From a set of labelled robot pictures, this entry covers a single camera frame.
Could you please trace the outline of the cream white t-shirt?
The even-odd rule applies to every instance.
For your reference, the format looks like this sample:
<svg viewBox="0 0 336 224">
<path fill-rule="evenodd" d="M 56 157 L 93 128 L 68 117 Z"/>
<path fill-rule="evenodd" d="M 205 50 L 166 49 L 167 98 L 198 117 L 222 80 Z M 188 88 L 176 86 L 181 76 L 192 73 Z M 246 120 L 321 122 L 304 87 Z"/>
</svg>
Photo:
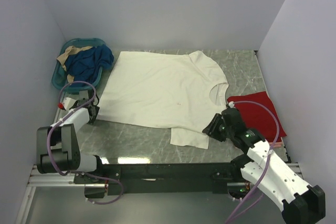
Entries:
<svg viewBox="0 0 336 224">
<path fill-rule="evenodd" d="M 201 51 L 123 51 L 100 98 L 98 119 L 170 129 L 172 145 L 208 149 L 203 130 L 225 108 L 228 87 L 221 67 Z"/>
</svg>

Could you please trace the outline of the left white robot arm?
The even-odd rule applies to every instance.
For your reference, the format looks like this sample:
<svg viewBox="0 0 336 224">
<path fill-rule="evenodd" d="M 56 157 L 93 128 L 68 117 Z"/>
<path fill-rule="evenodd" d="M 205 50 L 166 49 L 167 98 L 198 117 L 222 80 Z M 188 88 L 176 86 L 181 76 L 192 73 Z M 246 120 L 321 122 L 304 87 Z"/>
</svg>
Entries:
<svg viewBox="0 0 336 224">
<path fill-rule="evenodd" d="M 77 132 L 86 124 L 92 125 L 97 118 L 99 100 L 94 90 L 82 90 L 78 100 L 64 98 L 58 107 L 65 111 L 56 123 L 37 130 L 36 166 L 41 174 L 86 172 L 91 182 L 104 179 L 105 170 L 99 166 L 96 156 L 81 154 Z"/>
</svg>

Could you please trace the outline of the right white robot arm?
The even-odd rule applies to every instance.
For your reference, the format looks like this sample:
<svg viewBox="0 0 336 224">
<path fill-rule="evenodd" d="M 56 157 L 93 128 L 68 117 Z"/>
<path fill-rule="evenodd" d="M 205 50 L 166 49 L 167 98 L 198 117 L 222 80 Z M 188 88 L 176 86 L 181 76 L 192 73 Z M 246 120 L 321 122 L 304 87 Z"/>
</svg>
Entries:
<svg viewBox="0 0 336 224">
<path fill-rule="evenodd" d="M 220 142 L 229 139 L 243 151 L 231 161 L 232 179 L 246 180 L 263 192 L 280 209 L 285 223 L 317 223 L 326 216 L 322 188 L 298 176 L 260 132 L 246 126 L 236 108 L 215 114 L 202 132 Z"/>
</svg>

